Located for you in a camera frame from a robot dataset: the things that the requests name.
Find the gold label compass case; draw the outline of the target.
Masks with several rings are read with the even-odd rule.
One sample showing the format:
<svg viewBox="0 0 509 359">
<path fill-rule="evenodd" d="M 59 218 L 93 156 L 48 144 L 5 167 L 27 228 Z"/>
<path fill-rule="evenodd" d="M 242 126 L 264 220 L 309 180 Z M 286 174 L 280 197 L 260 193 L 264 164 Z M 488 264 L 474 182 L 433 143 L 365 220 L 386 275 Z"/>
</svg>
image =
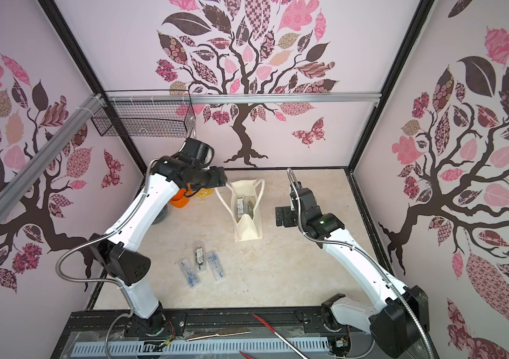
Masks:
<svg viewBox="0 0 509 359">
<path fill-rule="evenodd" d="M 195 269 L 197 272 L 203 272 L 206 269 L 205 263 L 205 248 L 203 242 L 197 241 L 194 243 L 194 261 L 195 261 Z"/>
</svg>

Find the green label compass case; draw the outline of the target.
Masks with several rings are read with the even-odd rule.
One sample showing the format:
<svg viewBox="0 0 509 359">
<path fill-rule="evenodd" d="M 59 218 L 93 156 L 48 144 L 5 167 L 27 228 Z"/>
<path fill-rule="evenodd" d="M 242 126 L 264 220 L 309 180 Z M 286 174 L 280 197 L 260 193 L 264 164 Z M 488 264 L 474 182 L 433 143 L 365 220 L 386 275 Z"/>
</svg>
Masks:
<svg viewBox="0 0 509 359">
<path fill-rule="evenodd" d="M 251 219 L 254 219 L 256 199 L 254 197 L 247 197 L 245 199 L 245 214 Z"/>
</svg>

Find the barcode compass case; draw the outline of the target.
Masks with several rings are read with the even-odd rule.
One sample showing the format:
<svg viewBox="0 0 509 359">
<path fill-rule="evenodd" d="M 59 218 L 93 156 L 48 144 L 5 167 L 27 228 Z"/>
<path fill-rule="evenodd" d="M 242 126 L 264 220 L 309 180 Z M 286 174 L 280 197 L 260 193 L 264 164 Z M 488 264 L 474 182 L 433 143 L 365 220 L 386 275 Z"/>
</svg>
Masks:
<svg viewBox="0 0 509 359">
<path fill-rule="evenodd" d="M 236 218 L 239 221 L 245 215 L 245 198 L 236 198 Z"/>
</svg>

